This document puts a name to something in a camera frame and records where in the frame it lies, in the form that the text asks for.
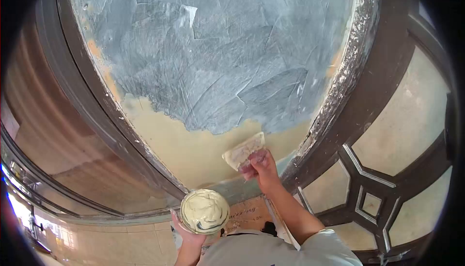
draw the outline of wall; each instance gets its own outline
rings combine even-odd
[[[188,188],[237,176],[220,155],[255,132],[276,159],[298,149],[352,10],[352,0],[72,1],[109,94]]]

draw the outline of forearm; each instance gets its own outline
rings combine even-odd
[[[174,266],[195,266],[201,258],[202,245],[182,243]]]
[[[325,228],[322,222],[306,211],[281,184],[267,191],[266,196],[276,206],[287,228],[300,245],[311,235]]]

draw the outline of person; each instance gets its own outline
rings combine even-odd
[[[200,261],[206,235],[183,229],[176,212],[171,211],[174,227],[182,237],[175,266],[362,265],[334,230],[326,229],[282,186],[276,163],[268,150],[264,158],[252,158],[251,164],[258,172],[255,178],[261,191],[276,206],[289,231],[301,245],[300,250],[270,234],[246,230],[220,238]]]

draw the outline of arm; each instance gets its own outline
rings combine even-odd
[[[179,220],[178,214],[171,210],[171,218],[174,222],[174,228],[182,237],[182,245],[179,249],[178,258],[175,266],[195,266],[201,258],[202,244],[205,242],[206,235],[194,234],[184,229]]]
[[[251,158],[250,161],[259,174],[256,178],[261,191],[271,199],[289,231],[300,245],[311,235],[325,228],[282,186],[270,151],[266,150],[264,158]]]

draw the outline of plastic trowel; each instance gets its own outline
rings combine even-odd
[[[266,151],[264,148],[264,134],[259,132],[223,153],[222,157],[234,170],[239,171],[246,180],[258,175],[258,172],[250,164],[251,158],[263,161]]]

